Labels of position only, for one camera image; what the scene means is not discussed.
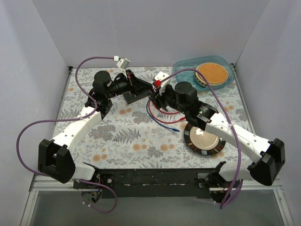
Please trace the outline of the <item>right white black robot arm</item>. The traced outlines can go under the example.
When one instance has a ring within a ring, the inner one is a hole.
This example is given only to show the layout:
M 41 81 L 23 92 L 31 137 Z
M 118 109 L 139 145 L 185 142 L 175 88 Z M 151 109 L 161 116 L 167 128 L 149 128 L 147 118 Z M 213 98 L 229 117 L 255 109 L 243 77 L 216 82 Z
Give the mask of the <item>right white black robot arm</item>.
M 278 138 L 270 141 L 232 123 L 216 108 L 200 101 L 197 90 L 189 82 L 180 82 L 175 87 L 166 85 L 164 91 L 155 89 L 150 100 L 158 109 L 170 107 L 183 113 L 192 126 L 218 136 L 249 158 L 246 166 L 238 160 L 219 167 L 213 174 L 213 183 L 218 187 L 226 186 L 231 180 L 250 178 L 271 186 L 285 163 L 283 141 Z

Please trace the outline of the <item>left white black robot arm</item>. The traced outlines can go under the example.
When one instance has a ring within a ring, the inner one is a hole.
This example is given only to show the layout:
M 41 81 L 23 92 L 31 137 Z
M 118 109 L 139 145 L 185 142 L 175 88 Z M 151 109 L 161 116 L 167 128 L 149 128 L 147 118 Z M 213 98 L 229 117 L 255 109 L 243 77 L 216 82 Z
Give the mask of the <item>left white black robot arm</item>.
M 119 73 L 111 79 L 107 71 L 94 75 L 93 88 L 85 106 L 78 115 L 79 120 L 70 123 L 60 134 L 51 140 L 43 139 L 39 144 L 38 170 L 61 183 L 72 179 L 84 180 L 89 188 L 96 188 L 100 177 L 95 167 L 87 163 L 74 163 L 71 155 L 85 135 L 108 114 L 112 107 L 111 99 L 126 95 L 128 103 L 150 95 L 152 85 L 137 78 L 131 70 Z

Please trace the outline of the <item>black network switch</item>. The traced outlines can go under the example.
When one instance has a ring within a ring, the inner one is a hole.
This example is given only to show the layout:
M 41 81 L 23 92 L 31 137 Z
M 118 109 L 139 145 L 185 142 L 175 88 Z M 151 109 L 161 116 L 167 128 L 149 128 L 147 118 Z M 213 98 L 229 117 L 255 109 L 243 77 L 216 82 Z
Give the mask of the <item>black network switch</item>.
M 131 95 L 130 92 L 126 92 L 126 93 L 123 94 L 123 97 L 124 97 L 126 103 L 129 105 L 129 104 L 134 103 L 138 100 L 141 100 L 141 99 L 144 99 L 144 98 L 148 97 L 150 94 L 151 94 L 150 91 L 146 91 L 142 94 L 139 94 L 139 95 L 135 96 L 135 95 Z

